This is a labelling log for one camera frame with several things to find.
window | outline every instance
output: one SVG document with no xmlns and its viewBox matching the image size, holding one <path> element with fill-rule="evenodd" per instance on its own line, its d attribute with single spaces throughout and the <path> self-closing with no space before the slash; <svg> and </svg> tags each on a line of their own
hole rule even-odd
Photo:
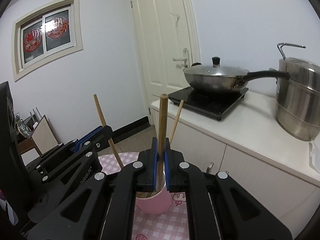
<svg viewBox="0 0 320 240">
<path fill-rule="evenodd" d="M 79 0 L 56 0 L 13 24 L 13 76 L 17 81 L 38 67 L 83 49 Z"/>
</svg>

pink checkered tablecloth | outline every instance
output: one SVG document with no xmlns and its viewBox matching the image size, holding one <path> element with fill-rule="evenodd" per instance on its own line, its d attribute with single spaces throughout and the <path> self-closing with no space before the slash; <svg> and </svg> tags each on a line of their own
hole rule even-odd
<svg viewBox="0 0 320 240">
<path fill-rule="evenodd" d="M 124 165 L 138 159 L 135 152 L 119 153 Z M 120 171 L 113 154 L 99 157 L 102 171 L 111 174 Z M 186 197 L 184 193 L 172 193 L 172 205 L 166 213 L 149 215 L 137 206 L 134 211 L 132 240 L 189 240 Z"/>
</svg>

round red decoration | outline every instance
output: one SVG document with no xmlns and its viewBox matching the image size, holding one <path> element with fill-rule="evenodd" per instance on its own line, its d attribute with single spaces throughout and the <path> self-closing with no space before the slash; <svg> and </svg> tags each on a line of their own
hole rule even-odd
<svg viewBox="0 0 320 240">
<path fill-rule="evenodd" d="M 45 24 L 46 35 L 51 39 L 59 39 L 61 38 L 66 30 L 68 29 L 69 23 L 63 17 L 56 17 L 52 21 L 47 22 Z"/>
<path fill-rule="evenodd" d="M 23 48 L 26 52 L 33 52 L 42 42 L 42 31 L 40 29 L 31 30 L 23 40 Z"/>
</svg>

floor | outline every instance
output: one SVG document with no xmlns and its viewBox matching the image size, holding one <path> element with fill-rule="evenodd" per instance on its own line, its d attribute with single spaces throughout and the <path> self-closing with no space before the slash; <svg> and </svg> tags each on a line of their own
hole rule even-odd
<svg viewBox="0 0 320 240">
<path fill-rule="evenodd" d="M 138 132 L 131 137 L 124 139 L 121 142 L 116 142 L 116 150 L 119 153 L 123 152 L 141 152 L 143 150 L 147 150 L 151 148 L 152 138 L 156 137 L 156 128 L 154 125 L 151 125 L 147 129 Z M 102 151 L 98 152 L 98 155 L 107 155 L 112 154 L 111 147 L 103 149 Z"/>
</svg>

countertop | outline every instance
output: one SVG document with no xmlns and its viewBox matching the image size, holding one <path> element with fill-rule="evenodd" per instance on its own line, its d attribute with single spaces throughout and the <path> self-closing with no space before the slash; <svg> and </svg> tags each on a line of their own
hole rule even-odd
<svg viewBox="0 0 320 240">
<path fill-rule="evenodd" d="M 159 111 L 160 101 L 151 107 Z M 178 106 L 170 101 L 168 115 Z M 320 174 L 309 165 L 309 142 L 287 133 L 275 119 L 275 98 L 248 91 L 240 103 L 217 121 L 182 109 L 179 122 L 320 187 Z"/>
</svg>

